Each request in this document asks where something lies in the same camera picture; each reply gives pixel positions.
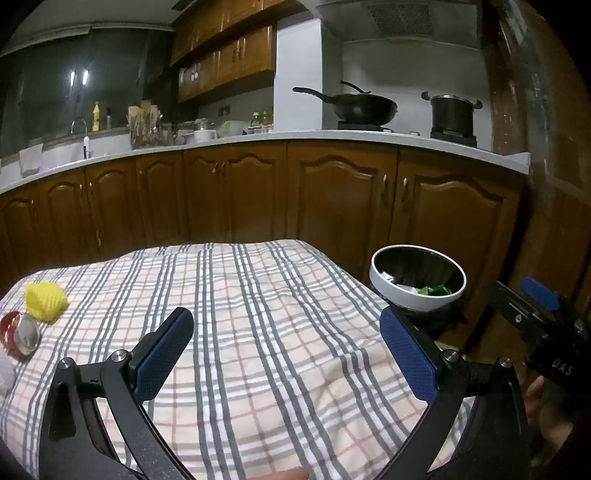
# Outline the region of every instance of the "countertop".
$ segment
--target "countertop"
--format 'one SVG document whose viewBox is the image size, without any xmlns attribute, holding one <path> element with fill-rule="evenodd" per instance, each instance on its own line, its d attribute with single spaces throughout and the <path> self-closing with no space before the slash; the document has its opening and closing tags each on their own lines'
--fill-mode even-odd
<svg viewBox="0 0 591 480">
<path fill-rule="evenodd" d="M 133 157 L 135 155 L 145 155 L 149 153 L 167 152 L 176 150 L 188 150 L 191 148 L 209 147 L 211 145 L 225 145 L 240 142 L 265 141 L 265 140 L 352 140 L 363 142 L 385 143 L 392 145 L 404 145 L 406 147 L 425 148 L 439 152 L 461 155 L 462 157 L 473 158 L 474 160 L 485 161 L 494 165 L 499 165 L 522 174 L 530 172 L 530 154 L 529 152 L 518 153 L 514 155 L 497 155 L 486 150 L 467 147 L 465 145 L 436 140 L 434 138 L 416 137 L 414 135 L 393 134 L 386 132 L 365 132 L 357 130 L 315 130 L 307 132 L 272 132 L 266 134 L 243 135 L 241 137 L 218 138 L 208 142 L 192 145 L 174 145 L 170 147 L 139 148 L 124 153 L 114 155 L 103 155 L 101 157 L 79 160 L 56 168 L 46 170 L 34 175 L 30 175 L 22 180 L 18 180 L 10 185 L 0 187 L 0 194 L 25 185 L 29 182 L 43 179 L 55 173 L 71 170 L 73 168 L 84 167 L 116 158 Z"/>
</svg>

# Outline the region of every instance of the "pot handle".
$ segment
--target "pot handle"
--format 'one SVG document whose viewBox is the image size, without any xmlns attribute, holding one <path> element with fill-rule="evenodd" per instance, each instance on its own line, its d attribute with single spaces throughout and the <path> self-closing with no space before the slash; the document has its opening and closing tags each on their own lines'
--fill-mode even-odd
<svg viewBox="0 0 591 480">
<path fill-rule="evenodd" d="M 361 88 L 359 88 L 357 85 L 353 85 L 352 83 L 346 82 L 344 80 L 340 81 L 341 85 L 348 85 L 351 88 L 354 88 L 355 90 L 357 90 L 359 93 L 371 93 L 371 92 L 364 92 Z"/>
<path fill-rule="evenodd" d="M 314 90 L 312 88 L 306 87 L 293 87 L 292 90 L 297 93 L 308 93 L 309 95 L 314 95 L 322 100 L 324 103 L 334 103 L 335 97 L 331 97 L 330 95 L 325 95 L 324 93 L 320 93 L 318 90 Z"/>
</svg>

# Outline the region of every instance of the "white plastic bag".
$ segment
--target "white plastic bag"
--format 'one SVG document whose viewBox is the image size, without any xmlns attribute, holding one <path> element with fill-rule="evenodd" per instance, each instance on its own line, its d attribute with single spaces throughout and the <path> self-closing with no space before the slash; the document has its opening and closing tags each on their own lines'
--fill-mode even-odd
<svg viewBox="0 0 591 480">
<path fill-rule="evenodd" d="M 6 396 L 12 390 L 17 374 L 4 348 L 0 346 L 0 395 Z"/>
</svg>

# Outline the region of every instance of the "metal screw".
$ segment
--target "metal screw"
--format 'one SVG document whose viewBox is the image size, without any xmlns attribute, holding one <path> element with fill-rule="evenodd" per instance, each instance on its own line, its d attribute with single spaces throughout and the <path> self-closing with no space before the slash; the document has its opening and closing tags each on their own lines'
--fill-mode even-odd
<svg viewBox="0 0 591 480">
<path fill-rule="evenodd" d="M 455 350 L 448 349 L 443 351 L 443 358 L 448 362 L 457 362 L 460 358 L 460 354 Z"/>
<path fill-rule="evenodd" d="M 114 362 L 121 362 L 127 356 L 127 350 L 116 350 L 111 355 L 111 360 Z"/>
<path fill-rule="evenodd" d="M 513 362 L 511 361 L 511 359 L 507 358 L 505 356 L 502 356 L 501 358 L 499 358 L 499 363 L 501 364 L 502 367 L 505 367 L 505 368 L 511 368 L 513 366 Z"/>
<path fill-rule="evenodd" d="M 69 356 L 67 356 L 65 358 L 62 358 L 57 363 L 57 366 L 59 368 L 63 368 L 63 369 L 70 368 L 72 365 L 74 365 L 74 359 L 73 358 L 70 358 Z"/>
</svg>

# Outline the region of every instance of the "yellow object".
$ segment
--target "yellow object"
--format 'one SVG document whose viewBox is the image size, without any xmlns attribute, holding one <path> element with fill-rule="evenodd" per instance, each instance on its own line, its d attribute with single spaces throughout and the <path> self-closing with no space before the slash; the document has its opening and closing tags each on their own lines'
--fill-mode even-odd
<svg viewBox="0 0 591 480">
<path fill-rule="evenodd" d="M 25 288 L 27 311 L 42 322 L 52 322 L 68 306 L 65 292 L 57 283 L 31 283 Z"/>
<path fill-rule="evenodd" d="M 95 109 L 92 111 L 92 131 L 99 131 L 100 109 L 99 102 L 95 102 Z"/>
</svg>

